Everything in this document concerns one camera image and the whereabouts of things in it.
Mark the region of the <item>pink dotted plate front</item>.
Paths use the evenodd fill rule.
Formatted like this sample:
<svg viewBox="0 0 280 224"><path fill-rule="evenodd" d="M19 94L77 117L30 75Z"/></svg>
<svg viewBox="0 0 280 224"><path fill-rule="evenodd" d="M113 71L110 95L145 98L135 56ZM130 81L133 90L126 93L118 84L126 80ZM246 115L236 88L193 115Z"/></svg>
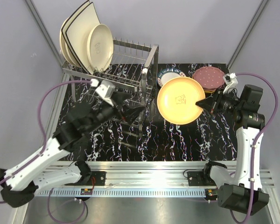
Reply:
<svg viewBox="0 0 280 224"><path fill-rule="evenodd" d="M204 91L216 91L218 90L218 88L214 88L214 89L204 89Z"/></svg>

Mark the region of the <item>pink dotted plate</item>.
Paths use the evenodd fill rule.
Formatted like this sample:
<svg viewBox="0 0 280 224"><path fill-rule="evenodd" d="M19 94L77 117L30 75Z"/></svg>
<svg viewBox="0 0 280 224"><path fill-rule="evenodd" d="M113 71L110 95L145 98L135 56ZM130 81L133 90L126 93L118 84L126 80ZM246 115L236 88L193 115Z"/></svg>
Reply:
<svg viewBox="0 0 280 224"><path fill-rule="evenodd" d="M204 89L204 91L216 91L218 90L218 88L214 88L214 89Z"/></svg>
<svg viewBox="0 0 280 224"><path fill-rule="evenodd" d="M192 77L205 90L213 90L221 87L224 84L224 75L225 73L219 68L207 66L197 69Z"/></svg>

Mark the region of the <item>yellow round plate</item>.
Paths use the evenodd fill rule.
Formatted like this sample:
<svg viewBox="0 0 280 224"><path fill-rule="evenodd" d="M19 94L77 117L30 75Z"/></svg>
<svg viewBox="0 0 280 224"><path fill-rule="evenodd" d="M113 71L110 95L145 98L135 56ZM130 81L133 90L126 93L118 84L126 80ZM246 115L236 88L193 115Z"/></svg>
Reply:
<svg viewBox="0 0 280 224"><path fill-rule="evenodd" d="M196 102L205 99L202 86L192 78L176 77L166 82L157 96L157 108L161 116L176 125L196 120L203 109Z"/></svg>

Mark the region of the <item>white plate teal rim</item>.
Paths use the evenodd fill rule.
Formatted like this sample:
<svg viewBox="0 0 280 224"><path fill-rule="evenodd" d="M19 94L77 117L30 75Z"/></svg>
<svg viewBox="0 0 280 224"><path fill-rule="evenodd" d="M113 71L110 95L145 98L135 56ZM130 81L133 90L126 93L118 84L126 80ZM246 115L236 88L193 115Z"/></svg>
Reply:
<svg viewBox="0 0 280 224"><path fill-rule="evenodd" d="M185 73L176 68L166 68L157 74L157 84L162 87L166 82L176 77L185 77Z"/></svg>

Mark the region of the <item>white round plate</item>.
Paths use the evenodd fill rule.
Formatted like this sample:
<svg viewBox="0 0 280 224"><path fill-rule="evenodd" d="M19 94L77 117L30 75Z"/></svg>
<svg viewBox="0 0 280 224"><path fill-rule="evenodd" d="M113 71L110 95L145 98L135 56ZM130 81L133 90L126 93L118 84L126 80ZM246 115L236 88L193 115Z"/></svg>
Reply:
<svg viewBox="0 0 280 224"><path fill-rule="evenodd" d="M105 24L98 24L91 30L86 49L90 67L94 71L103 72L108 69L114 44L112 33Z"/></svg>

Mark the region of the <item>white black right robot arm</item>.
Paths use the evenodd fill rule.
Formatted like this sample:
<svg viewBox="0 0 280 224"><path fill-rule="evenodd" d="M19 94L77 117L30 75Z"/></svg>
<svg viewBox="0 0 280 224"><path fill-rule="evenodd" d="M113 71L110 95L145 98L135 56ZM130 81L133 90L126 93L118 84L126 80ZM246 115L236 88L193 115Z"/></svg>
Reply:
<svg viewBox="0 0 280 224"><path fill-rule="evenodd" d="M260 146L265 127L265 116L258 112L262 95L262 88L247 84L240 97L216 91L211 97L196 102L210 113L232 114L238 149L234 176L229 174L226 165L209 161L204 165L201 178L205 184L217 186L220 207L251 216L269 202L259 175Z"/></svg>

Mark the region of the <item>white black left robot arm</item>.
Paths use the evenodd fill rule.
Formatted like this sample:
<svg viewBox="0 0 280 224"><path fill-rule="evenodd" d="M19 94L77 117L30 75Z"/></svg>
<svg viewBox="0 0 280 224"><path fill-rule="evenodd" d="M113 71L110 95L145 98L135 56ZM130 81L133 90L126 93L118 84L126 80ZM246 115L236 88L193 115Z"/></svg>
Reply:
<svg viewBox="0 0 280 224"><path fill-rule="evenodd" d="M0 203L17 208L47 189L67 184L87 185L92 172L85 161L76 161L68 168L47 174L43 171L73 153L87 135L112 118L133 123L145 106L128 106L125 100L130 97L129 93L116 91L111 96L113 105L103 101L96 109L89 103L77 103L67 113L66 123L39 150L11 169L0 168Z"/></svg>

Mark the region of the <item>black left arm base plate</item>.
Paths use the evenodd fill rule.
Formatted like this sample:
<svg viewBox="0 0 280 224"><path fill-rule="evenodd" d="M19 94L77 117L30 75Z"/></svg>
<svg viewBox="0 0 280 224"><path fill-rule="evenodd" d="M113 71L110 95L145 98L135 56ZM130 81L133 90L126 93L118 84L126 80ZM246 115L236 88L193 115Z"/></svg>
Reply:
<svg viewBox="0 0 280 224"><path fill-rule="evenodd" d="M89 179L85 182L82 182L81 186L104 186L106 181L106 172L105 171L92 171L92 174Z"/></svg>

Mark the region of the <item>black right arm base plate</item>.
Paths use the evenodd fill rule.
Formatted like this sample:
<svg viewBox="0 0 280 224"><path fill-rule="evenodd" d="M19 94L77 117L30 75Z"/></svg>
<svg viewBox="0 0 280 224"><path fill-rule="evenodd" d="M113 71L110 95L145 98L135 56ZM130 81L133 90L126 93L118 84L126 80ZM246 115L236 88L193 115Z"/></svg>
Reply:
<svg viewBox="0 0 280 224"><path fill-rule="evenodd" d="M187 180L189 186L212 186L215 187L216 184L213 181L207 180L204 175L203 171L187 171Z"/></svg>

